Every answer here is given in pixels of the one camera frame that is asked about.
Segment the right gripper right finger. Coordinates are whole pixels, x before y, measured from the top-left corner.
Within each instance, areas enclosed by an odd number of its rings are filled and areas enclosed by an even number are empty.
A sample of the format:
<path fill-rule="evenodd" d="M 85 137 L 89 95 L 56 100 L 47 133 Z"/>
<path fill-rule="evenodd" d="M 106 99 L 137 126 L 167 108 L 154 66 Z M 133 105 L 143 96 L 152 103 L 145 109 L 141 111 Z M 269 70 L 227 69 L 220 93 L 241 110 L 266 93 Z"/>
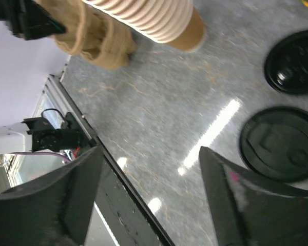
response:
<path fill-rule="evenodd" d="M 267 179 L 201 147 L 218 245 L 308 245 L 308 190 Z"/>

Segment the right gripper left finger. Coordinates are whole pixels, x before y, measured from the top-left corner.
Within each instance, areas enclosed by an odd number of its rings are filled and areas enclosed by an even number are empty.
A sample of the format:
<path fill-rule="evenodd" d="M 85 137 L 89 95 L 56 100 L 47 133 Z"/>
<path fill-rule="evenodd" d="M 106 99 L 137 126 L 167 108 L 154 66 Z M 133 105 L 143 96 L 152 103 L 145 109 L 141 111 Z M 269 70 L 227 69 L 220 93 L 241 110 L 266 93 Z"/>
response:
<path fill-rule="evenodd" d="M 0 193 L 0 245 L 84 245 L 103 151 Z"/>

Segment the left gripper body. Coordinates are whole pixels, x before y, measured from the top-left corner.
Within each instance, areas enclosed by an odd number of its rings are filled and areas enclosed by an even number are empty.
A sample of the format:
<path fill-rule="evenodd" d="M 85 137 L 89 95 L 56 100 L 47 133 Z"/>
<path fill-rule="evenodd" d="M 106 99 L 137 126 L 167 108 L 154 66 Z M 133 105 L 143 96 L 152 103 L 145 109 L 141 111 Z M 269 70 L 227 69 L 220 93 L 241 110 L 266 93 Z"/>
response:
<path fill-rule="evenodd" d="M 15 37 L 24 40 L 37 40 L 66 32 L 66 27 L 35 1 L 0 0 L 0 21 Z"/>

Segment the cardboard cup carrier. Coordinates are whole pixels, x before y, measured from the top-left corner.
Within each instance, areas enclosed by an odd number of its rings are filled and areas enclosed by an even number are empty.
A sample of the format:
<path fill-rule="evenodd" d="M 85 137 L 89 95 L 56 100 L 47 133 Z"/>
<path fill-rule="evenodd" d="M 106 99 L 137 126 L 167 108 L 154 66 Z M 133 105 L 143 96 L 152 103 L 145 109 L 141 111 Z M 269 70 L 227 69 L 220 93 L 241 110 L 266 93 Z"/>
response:
<path fill-rule="evenodd" d="M 89 63 L 108 70 L 129 64 L 129 55 L 137 45 L 127 25 L 83 1 L 37 3 L 66 27 L 66 33 L 51 36 L 64 52 L 81 55 Z"/>

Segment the black plastic cup lid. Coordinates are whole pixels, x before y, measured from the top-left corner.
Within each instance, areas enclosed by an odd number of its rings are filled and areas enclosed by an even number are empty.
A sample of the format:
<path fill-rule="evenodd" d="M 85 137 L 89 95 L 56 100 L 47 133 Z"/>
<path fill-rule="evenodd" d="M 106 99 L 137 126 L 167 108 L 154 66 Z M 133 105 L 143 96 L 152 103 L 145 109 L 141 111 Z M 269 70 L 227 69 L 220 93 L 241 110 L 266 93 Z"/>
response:
<path fill-rule="evenodd" d="M 308 111 L 277 106 L 252 115 L 242 126 L 239 153 L 250 170 L 266 178 L 308 179 Z"/>

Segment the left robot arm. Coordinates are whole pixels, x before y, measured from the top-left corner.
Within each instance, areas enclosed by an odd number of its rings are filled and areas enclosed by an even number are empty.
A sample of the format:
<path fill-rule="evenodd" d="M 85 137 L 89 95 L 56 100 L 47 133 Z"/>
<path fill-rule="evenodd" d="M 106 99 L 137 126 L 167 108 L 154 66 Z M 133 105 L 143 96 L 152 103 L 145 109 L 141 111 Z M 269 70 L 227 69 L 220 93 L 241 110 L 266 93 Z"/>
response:
<path fill-rule="evenodd" d="M 5 22 L 14 36 L 24 40 L 67 33 L 67 25 L 35 1 L 0 1 L 0 21 Z M 42 154 L 44 150 L 54 154 L 61 150 L 94 147 L 95 142 L 70 112 L 63 120 L 65 123 L 59 129 L 43 116 L 0 127 L 0 154 Z"/>

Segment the stack of paper cups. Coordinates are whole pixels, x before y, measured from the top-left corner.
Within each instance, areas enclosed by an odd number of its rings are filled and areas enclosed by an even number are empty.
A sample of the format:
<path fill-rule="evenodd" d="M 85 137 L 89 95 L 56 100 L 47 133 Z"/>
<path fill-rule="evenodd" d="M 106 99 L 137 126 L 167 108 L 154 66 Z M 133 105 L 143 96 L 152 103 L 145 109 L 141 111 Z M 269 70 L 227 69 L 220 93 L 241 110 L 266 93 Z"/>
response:
<path fill-rule="evenodd" d="M 193 52 L 206 27 L 191 0 L 84 1 L 158 44 Z"/>

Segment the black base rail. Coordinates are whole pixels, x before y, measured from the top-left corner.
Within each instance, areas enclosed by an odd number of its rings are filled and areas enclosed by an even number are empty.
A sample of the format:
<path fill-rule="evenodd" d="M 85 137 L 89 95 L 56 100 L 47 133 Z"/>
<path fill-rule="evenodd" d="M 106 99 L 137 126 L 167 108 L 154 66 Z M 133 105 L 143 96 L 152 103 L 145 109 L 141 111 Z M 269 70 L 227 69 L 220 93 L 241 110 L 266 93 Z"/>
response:
<path fill-rule="evenodd" d="M 103 225 L 109 234 L 109 245 L 173 245 L 162 226 L 135 190 L 117 162 L 100 140 L 97 131 L 81 113 L 57 76 L 49 75 L 45 85 L 47 93 L 63 113 L 70 112 L 94 145 L 103 149 L 103 162 L 97 197 L 95 217 L 89 236 L 94 237 Z"/>

